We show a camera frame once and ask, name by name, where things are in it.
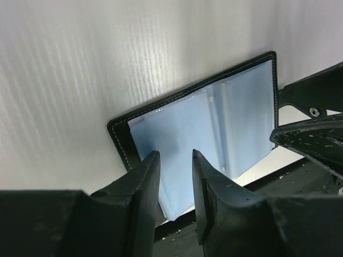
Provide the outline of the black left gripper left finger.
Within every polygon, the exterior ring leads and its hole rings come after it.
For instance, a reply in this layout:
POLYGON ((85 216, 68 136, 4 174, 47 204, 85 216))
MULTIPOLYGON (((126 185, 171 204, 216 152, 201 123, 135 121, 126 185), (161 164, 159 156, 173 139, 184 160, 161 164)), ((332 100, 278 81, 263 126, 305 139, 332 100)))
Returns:
POLYGON ((108 186, 1 191, 1 256, 151 256, 160 154, 108 186))

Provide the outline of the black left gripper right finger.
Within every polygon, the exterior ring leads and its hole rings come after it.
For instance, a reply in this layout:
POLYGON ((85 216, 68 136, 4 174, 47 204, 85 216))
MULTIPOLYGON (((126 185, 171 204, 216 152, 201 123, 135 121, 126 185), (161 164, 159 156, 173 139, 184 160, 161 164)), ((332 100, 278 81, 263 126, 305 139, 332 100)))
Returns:
POLYGON ((342 256, 342 197, 261 196, 192 153, 198 242, 205 256, 342 256))

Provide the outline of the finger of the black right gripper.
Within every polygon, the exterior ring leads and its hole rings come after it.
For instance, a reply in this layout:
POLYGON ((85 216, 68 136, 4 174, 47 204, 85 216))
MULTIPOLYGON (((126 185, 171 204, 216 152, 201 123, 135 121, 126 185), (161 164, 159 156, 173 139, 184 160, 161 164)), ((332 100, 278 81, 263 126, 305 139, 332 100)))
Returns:
POLYGON ((282 105, 300 112, 342 112, 342 62, 285 86, 282 105))
POLYGON ((342 114, 279 126, 270 140, 327 171, 342 171, 342 114))

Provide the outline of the black leather card holder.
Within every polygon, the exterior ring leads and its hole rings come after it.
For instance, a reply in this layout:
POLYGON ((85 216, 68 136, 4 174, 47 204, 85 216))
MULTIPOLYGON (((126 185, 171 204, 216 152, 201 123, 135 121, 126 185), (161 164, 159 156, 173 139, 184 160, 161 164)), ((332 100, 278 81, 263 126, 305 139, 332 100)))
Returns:
POLYGON ((157 224, 193 210, 192 151, 239 183, 254 182, 300 158, 269 140, 279 125, 322 113, 281 104, 273 51, 215 74, 108 122, 128 171, 151 151, 161 158, 157 224))

